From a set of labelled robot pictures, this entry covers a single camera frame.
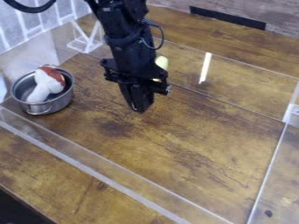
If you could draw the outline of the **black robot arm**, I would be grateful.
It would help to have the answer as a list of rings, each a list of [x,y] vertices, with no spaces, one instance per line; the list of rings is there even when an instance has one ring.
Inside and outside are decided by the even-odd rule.
[[[162,27],[146,18],[146,0],[84,0],[104,30],[113,59],[103,59],[104,76],[119,85],[131,109],[145,113],[155,94],[169,95],[167,69],[159,66],[151,27]]]

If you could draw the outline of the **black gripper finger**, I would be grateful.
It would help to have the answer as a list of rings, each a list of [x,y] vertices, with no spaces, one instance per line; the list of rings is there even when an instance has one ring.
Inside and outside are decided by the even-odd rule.
[[[145,113],[155,101],[155,93],[146,84],[134,84],[131,87],[135,110]]]
[[[133,84],[125,84],[125,83],[119,84],[119,89],[121,89],[122,95],[126,98],[126,102],[129,106],[131,107],[131,109],[137,110],[133,87],[134,87]]]

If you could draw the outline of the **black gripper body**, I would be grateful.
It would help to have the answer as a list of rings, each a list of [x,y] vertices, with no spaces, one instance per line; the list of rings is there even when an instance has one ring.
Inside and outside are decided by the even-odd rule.
[[[169,72],[167,78],[163,79],[162,82],[154,81],[154,78],[158,78],[163,71],[163,69],[155,64],[155,59],[139,70],[131,70],[129,72],[118,69],[114,59],[103,59],[100,61],[100,65],[106,69],[104,76],[109,81],[114,81],[118,84],[146,84],[150,89],[161,95],[169,95],[171,92],[171,86],[167,83]]]

